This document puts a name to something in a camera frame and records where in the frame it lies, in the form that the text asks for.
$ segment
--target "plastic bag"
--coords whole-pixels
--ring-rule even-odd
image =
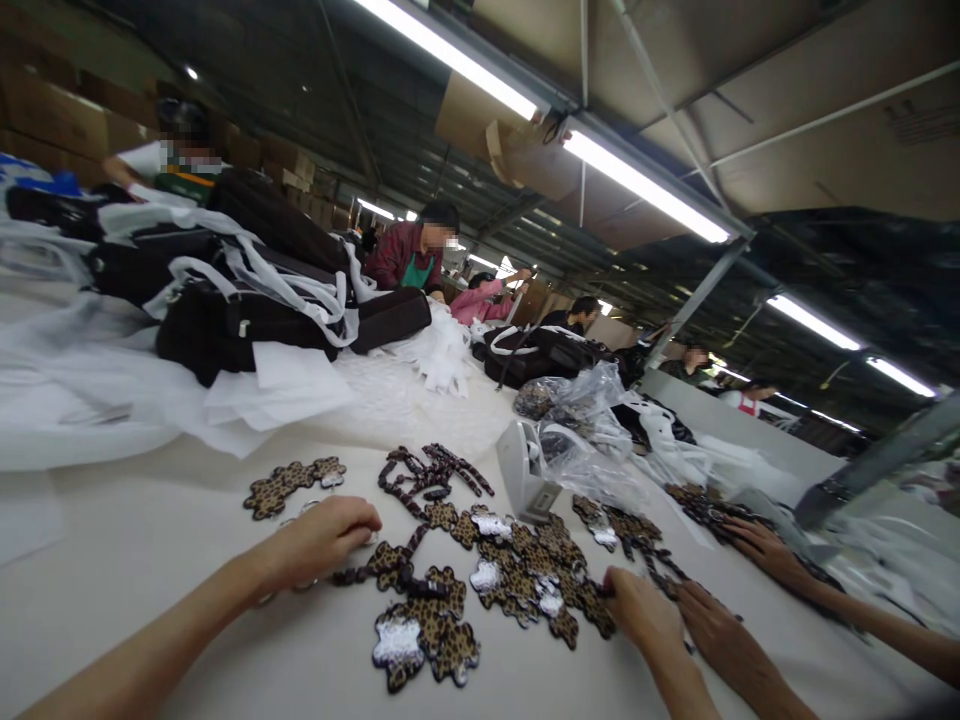
[[[602,452],[622,461],[633,449],[633,440],[610,408],[619,405],[623,395],[617,365],[600,362],[570,383],[541,422],[570,428]]]
[[[569,428],[542,425],[540,447],[549,481],[632,515],[643,512],[647,493],[640,480]]]
[[[513,411],[531,420],[541,420],[569,390],[570,383],[566,378],[534,378],[520,388],[513,401]]]

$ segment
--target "black handbag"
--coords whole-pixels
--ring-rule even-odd
[[[236,287],[238,292],[225,297],[206,280],[184,285],[168,301],[157,355],[192,371],[204,387],[213,385],[221,370],[256,370],[254,342],[314,348],[336,359],[337,348],[313,320],[242,283]]]

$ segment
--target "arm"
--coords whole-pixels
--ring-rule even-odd
[[[381,525],[377,511],[366,501],[327,498],[229,561],[20,717],[153,717],[207,645],[257,599],[326,575]]]
[[[680,612],[703,658],[760,720],[817,720],[749,631],[696,583],[678,591]]]
[[[960,641],[938,635],[819,582],[767,528],[732,518],[729,523],[724,527],[743,538],[734,541],[737,549],[777,582],[833,610],[930,674],[960,688]]]
[[[604,588],[613,619],[650,666],[672,720],[720,720],[700,668],[683,646],[677,609],[646,578],[607,568]]]

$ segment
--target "ceiling light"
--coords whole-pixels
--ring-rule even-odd
[[[473,260],[474,262],[478,262],[478,263],[480,263],[481,265],[486,265],[487,267],[496,268],[497,270],[500,269],[500,266],[499,266],[499,265],[497,265],[496,263],[492,263],[492,262],[490,262],[489,260],[484,260],[484,259],[483,259],[482,257],[480,257],[479,255],[471,255],[469,259],[470,259],[470,260]]]
[[[570,138],[563,141],[563,147],[677,222],[683,223],[704,240],[720,243],[730,239],[730,233],[722,227],[701,215],[669,190],[634,170],[610,151],[597,145],[582,132],[571,132]]]
[[[812,412],[812,413],[813,413],[814,415],[816,415],[817,417],[823,418],[823,419],[826,420],[827,422],[832,422],[834,425],[839,425],[839,426],[842,427],[844,430],[849,430],[850,432],[855,432],[855,433],[860,433],[860,432],[862,432],[862,430],[860,430],[860,428],[855,428],[853,425],[850,425],[850,424],[848,424],[848,423],[845,423],[843,420],[837,420],[836,418],[832,418],[832,417],[830,417],[829,415],[827,415],[826,413],[820,412],[819,410],[811,410],[810,412]]]
[[[837,347],[841,347],[844,350],[859,350],[862,347],[856,340],[844,335],[832,325],[828,325],[813,313],[804,310],[785,295],[777,295],[776,297],[770,298],[767,300],[767,305],[779,310],[787,317],[793,318],[801,325],[805,325],[817,333],[817,335],[826,338]]]
[[[796,400],[794,400],[793,398],[788,398],[786,395],[784,395],[784,394],[782,394],[782,393],[776,393],[776,395],[777,395],[777,397],[780,398],[781,400],[786,400],[787,402],[793,403],[794,405],[799,405],[799,406],[802,407],[802,408],[810,407],[809,405],[804,405],[803,403],[798,403],[798,402],[797,402]]]
[[[917,395],[923,395],[924,397],[936,397],[937,393],[934,390],[931,390],[922,382],[917,380],[915,377],[907,375],[903,370],[898,368],[896,365],[891,365],[886,360],[882,358],[867,358],[867,365],[876,368],[884,375],[893,380],[896,380],[898,383],[903,385],[905,388],[913,390]]]
[[[537,114],[537,106],[534,103],[389,0],[354,0],[354,2],[369,10],[444,64],[449,65],[474,85],[493,95],[525,120],[532,120]]]
[[[368,203],[366,200],[361,200],[360,198],[357,198],[357,202],[363,205],[363,207],[365,207],[367,210],[370,210],[371,212],[375,212],[377,215],[383,215],[388,220],[397,219],[392,212],[388,212],[383,208],[377,207],[373,203]]]
[[[733,370],[727,370],[725,367],[717,365],[717,370],[720,372],[725,372],[727,375],[733,375],[737,380],[743,380],[744,382],[750,382],[750,378],[746,378],[743,375],[735,373]]]

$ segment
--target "hair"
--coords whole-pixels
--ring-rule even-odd
[[[497,279],[497,276],[494,275],[493,273],[488,273],[488,272],[477,273],[472,278],[470,278],[470,284],[467,285],[467,287],[470,290],[476,290],[478,287],[480,287],[480,283],[490,282],[491,280],[496,280],[496,279]]]
[[[199,146],[210,147],[210,123],[207,111],[200,103],[163,98],[157,101],[157,119],[162,132],[189,137]]]
[[[765,388],[771,388],[771,387],[775,388],[777,387],[777,384],[772,380],[768,380],[767,378],[754,378],[753,380],[747,383],[747,386],[744,388],[744,392],[746,392],[747,390],[756,390],[757,388],[765,389]]]
[[[571,307],[567,312],[570,315],[579,315],[580,313],[586,313],[587,315],[592,315],[594,312],[600,309],[600,301],[589,295],[577,298],[573,301],[573,307]]]
[[[460,212],[457,210],[457,206],[449,200],[431,200],[428,202],[420,211],[417,222],[420,225],[424,223],[442,225],[450,228],[454,233],[460,234]]]

